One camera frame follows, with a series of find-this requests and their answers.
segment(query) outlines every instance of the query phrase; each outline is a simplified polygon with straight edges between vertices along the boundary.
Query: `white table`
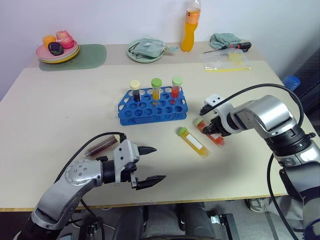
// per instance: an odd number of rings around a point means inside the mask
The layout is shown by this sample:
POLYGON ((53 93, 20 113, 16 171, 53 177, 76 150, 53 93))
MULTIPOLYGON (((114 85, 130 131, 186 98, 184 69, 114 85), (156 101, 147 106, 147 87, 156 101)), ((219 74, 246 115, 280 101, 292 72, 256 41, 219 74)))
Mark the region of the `white table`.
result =
MULTIPOLYGON (((281 81, 263 60, 250 62, 252 70, 205 72, 202 63, 105 64, 86 70, 45 72, 25 68, 0 102, 0 207, 2 211, 30 210, 56 179, 69 158, 90 138, 119 131, 138 145, 157 151, 137 163, 139 180, 153 175, 167 177, 157 185, 132 190, 130 183, 95 188, 84 196, 89 206, 131 206, 192 201, 218 201, 268 196, 266 170, 271 154, 252 129, 225 137, 219 148, 193 126, 206 97, 229 95, 261 83, 281 81), (184 78, 187 119, 122 126, 117 105, 131 80, 150 87, 152 78, 171 85, 184 78), (178 135, 187 127, 211 152, 200 157, 178 135)), ((237 96, 234 107, 271 94, 281 99, 298 119, 299 111, 286 92, 271 87, 237 96)), ((205 116, 207 122, 212 113, 205 116)), ((302 128, 314 132, 305 117, 302 128)), ((314 141, 319 145, 317 136, 314 141)), ((109 158, 112 151, 105 152, 109 158)), ((286 194, 275 161, 271 184, 276 195, 286 194)))

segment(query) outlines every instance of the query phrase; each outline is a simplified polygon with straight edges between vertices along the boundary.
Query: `plate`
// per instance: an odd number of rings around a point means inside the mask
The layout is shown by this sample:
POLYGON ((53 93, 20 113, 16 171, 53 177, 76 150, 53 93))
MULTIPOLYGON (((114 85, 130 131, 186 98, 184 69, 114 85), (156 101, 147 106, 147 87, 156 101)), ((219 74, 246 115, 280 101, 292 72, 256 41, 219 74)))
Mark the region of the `plate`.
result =
POLYGON ((143 56, 143 57, 136 58, 131 52, 129 52, 129 49, 132 48, 134 45, 138 44, 139 42, 140 42, 140 39, 131 42, 126 47, 126 54, 128 55, 129 58, 131 58, 135 62, 142 63, 142 64, 152 63, 152 62, 155 62, 155 61, 159 60, 162 57, 162 55, 165 53, 165 51, 163 51, 161 53, 161 55, 158 56, 158 57, 143 56))
POLYGON ((35 51, 35 54, 38 56, 38 58, 43 59, 43 60, 56 60, 56 59, 61 59, 69 55, 72 51, 77 49, 78 43, 74 41, 74 45, 71 48, 68 49, 63 49, 63 54, 59 56, 54 56, 52 53, 50 53, 49 49, 45 47, 44 44, 42 44, 40 47, 38 47, 35 51))
POLYGON ((58 60, 58 61, 46 61, 46 60, 41 60, 40 58, 39 58, 39 60, 40 60, 41 62, 44 62, 44 63, 47 63, 47 64, 59 64, 59 63, 66 62, 66 61, 68 61, 68 60, 70 60, 70 59, 73 59, 73 58, 79 53, 79 50, 80 50, 80 46, 78 47, 78 50, 77 50, 73 55, 71 55, 71 56, 69 56, 69 57, 66 57, 66 58, 64 58, 64 59, 62 59, 62 60, 58 60))
POLYGON ((45 59, 45 58, 39 57, 39 60, 46 61, 46 62, 60 61, 60 60, 66 59, 66 58, 70 57, 71 55, 75 54, 75 52, 78 50, 79 47, 80 47, 80 45, 78 45, 78 47, 75 50, 73 50, 72 52, 70 52, 68 55, 66 55, 64 57, 60 57, 60 58, 57 58, 57 59, 45 59))

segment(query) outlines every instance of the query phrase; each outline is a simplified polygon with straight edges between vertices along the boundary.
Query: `test tube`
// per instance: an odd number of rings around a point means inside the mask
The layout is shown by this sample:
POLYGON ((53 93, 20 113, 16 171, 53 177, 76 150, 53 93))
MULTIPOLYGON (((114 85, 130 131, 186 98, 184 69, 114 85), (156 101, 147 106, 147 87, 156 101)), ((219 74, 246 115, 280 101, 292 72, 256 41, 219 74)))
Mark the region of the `test tube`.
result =
POLYGON ((108 137, 107 139, 99 142, 98 144, 88 148, 88 150, 85 152, 84 156, 94 156, 95 154, 99 153, 102 150, 107 149, 111 145, 115 144, 118 140, 114 135, 108 137))
POLYGON ((182 127, 178 135, 183 138, 183 140, 190 145, 199 155, 201 156, 208 156, 209 150, 200 143, 194 136, 191 135, 191 133, 187 130, 186 127, 182 127))
POLYGON ((175 76, 174 78, 172 78, 171 97, 173 97, 174 99, 179 97, 179 92, 183 81, 184 80, 181 76, 175 76))
MULTIPOLYGON (((202 129, 204 129, 204 127, 206 127, 206 123, 205 121, 199 117, 197 120, 195 120, 194 125, 202 132, 202 129)), ((215 144, 217 144, 219 147, 220 146, 224 146, 225 145, 225 140, 222 136, 220 136, 220 134, 211 134, 211 135, 207 135, 207 137, 214 142, 215 144)))
POLYGON ((152 98, 153 100, 159 100, 160 99, 160 89, 162 85, 162 81, 160 78, 154 78, 151 81, 152 85, 152 98))
POLYGON ((132 89, 132 96, 135 102, 140 102, 140 81, 133 80, 130 82, 130 88, 132 89))

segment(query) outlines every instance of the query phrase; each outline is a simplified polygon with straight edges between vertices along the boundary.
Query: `robotic arm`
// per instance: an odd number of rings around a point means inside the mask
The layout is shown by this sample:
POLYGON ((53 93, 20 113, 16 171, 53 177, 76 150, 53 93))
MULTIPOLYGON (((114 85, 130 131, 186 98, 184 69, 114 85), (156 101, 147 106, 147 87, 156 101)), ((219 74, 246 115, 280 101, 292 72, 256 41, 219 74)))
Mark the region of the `robotic arm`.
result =
MULTIPOLYGON (((200 115, 223 100, 217 94, 208 97, 200 115)), ((305 238, 320 237, 320 149, 311 139, 315 134, 305 134, 285 104, 271 95, 236 108, 227 101, 213 111, 218 116, 202 132, 225 137, 255 129, 283 167, 279 173, 288 194, 303 201, 305 238)))
POLYGON ((156 151, 153 147, 137 146, 124 139, 113 151, 114 160, 80 159, 72 162, 61 178, 41 197, 27 224, 14 240, 55 240, 68 223, 81 198, 103 183, 131 182, 136 190, 154 186, 166 176, 151 176, 138 181, 136 163, 140 155, 156 151))

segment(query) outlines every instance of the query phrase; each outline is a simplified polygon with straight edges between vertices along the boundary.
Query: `label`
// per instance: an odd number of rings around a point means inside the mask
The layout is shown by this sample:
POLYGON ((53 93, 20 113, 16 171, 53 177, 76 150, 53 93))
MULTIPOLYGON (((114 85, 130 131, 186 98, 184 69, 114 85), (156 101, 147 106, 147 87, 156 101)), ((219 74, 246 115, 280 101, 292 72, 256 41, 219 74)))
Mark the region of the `label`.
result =
POLYGON ((197 139, 194 138, 194 136, 192 136, 191 134, 189 134, 188 136, 185 137, 186 139, 189 140, 190 143, 192 143, 197 149, 202 149, 202 144, 200 142, 198 142, 197 139))
POLYGON ((213 137, 213 139, 217 139, 217 138, 219 138, 219 137, 220 137, 220 135, 219 135, 219 134, 217 134, 217 133, 215 133, 215 134, 212 134, 212 135, 211 135, 211 137, 213 137))
POLYGON ((187 24, 198 24, 200 11, 186 11, 185 22, 187 24))

